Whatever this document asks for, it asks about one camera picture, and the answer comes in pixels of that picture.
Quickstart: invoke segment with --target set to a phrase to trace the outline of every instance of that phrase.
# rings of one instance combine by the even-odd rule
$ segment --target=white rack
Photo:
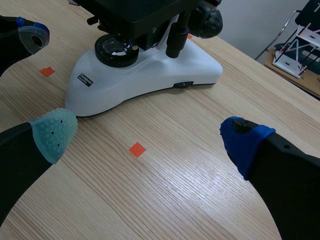
[[[299,25],[298,30],[296,32],[296,36],[316,47],[320,47],[320,35],[316,32],[309,30],[308,28],[306,28],[305,30],[303,30],[301,34],[299,34],[302,31],[302,29],[304,29],[304,26]]]

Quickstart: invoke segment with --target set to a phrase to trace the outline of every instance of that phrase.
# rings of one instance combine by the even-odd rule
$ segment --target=blue rubber tip
[[[248,180],[249,170],[260,144],[276,130],[265,125],[259,125],[249,132],[238,133],[234,128],[233,120],[243,120],[243,118],[232,116],[224,120],[220,127],[220,135],[224,148],[233,158],[239,173],[244,180]]]
[[[76,134],[78,122],[69,110],[59,108],[28,121],[34,142],[51,164],[56,164]]]

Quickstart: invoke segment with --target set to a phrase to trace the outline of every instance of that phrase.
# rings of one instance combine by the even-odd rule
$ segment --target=white wall
[[[294,10],[308,0],[222,0],[223,18],[219,37],[255,58],[279,33]],[[283,43],[296,29],[294,19],[276,43]],[[258,61],[263,63],[266,53]]]

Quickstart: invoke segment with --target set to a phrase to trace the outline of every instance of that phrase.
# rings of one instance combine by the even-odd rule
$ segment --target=microscope
[[[217,36],[221,0],[74,0],[108,34],[77,61],[65,107],[78,117],[100,114],[159,90],[214,85],[222,66],[188,39]]]

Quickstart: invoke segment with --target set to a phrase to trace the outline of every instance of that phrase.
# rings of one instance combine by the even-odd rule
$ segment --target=wooden table
[[[51,31],[49,46],[0,80],[4,131],[62,107],[77,59],[103,32],[67,0],[2,0],[0,14]],[[193,41],[223,65],[219,83],[152,93],[80,118],[65,155],[12,209],[1,240],[280,239],[264,202],[227,157],[220,123],[242,116],[320,156],[319,102],[217,37]],[[39,73],[47,67],[55,70],[48,78]],[[136,142],[147,149],[139,158],[129,152]]]

